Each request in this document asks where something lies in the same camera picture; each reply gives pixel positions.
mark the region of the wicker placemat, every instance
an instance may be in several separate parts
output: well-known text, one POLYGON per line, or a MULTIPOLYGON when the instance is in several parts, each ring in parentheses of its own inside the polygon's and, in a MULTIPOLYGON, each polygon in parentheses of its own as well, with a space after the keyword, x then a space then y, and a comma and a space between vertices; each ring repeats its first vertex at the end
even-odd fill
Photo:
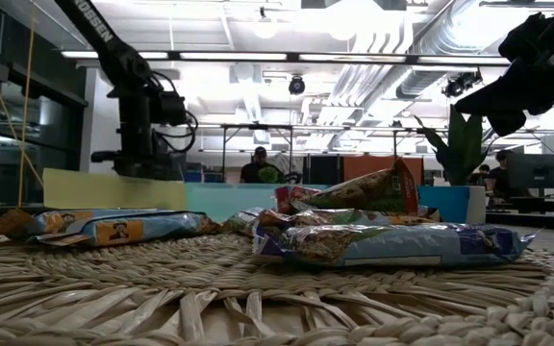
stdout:
POLYGON ((0 344, 554 345, 553 253, 453 271, 313 270, 250 249, 239 235, 92 250, 2 242, 0 344), (209 333, 215 305, 236 331, 209 333), (265 315, 275 306, 296 307, 301 327, 278 328, 265 315))

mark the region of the yellow paper board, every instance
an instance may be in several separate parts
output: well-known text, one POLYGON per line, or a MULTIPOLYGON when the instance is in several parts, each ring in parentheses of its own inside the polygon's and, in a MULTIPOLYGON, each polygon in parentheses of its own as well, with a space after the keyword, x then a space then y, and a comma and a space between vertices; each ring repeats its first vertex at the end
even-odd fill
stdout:
POLYGON ((45 168, 44 206, 54 209, 160 208, 186 210, 183 182, 45 168))

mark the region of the man with cap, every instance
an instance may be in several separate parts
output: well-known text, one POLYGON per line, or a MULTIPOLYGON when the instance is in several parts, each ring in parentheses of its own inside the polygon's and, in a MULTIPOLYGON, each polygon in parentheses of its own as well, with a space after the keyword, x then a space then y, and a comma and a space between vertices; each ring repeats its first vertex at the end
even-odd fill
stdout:
POLYGON ((282 183, 284 174, 276 166, 266 162, 266 149, 258 147, 254 151, 251 163, 246 164, 240 171, 241 183, 282 183))

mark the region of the light blue board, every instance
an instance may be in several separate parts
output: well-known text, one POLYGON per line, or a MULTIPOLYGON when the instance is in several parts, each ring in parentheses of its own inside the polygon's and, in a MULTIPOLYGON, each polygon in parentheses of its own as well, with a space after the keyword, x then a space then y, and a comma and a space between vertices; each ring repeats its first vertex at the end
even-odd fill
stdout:
POLYGON ((469 186, 419 186, 422 206, 438 208, 443 222, 465 223, 469 186))
MULTIPOLYGON (((205 212, 213 221, 223 222, 235 212, 251 208, 276 208, 275 188, 283 185, 220 183, 187 183, 190 211, 205 212)), ((303 185, 324 189, 327 185, 303 185)))

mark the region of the green object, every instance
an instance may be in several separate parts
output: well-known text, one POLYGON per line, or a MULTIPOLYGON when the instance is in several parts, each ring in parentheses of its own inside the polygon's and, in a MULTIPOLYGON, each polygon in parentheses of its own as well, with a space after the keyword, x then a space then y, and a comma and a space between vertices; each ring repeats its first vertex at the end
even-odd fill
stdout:
POLYGON ((484 161, 489 147, 482 148, 482 117, 471 115, 466 121, 463 115, 450 106, 448 144, 433 129, 422 126, 422 132, 435 147, 435 157, 443 166, 446 179, 452 186, 467 185, 471 173, 484 161))
POLYGON ((265 184, 279 184, 279 171, 271 166, 262 168, 258 171, 258 178, 265 184))

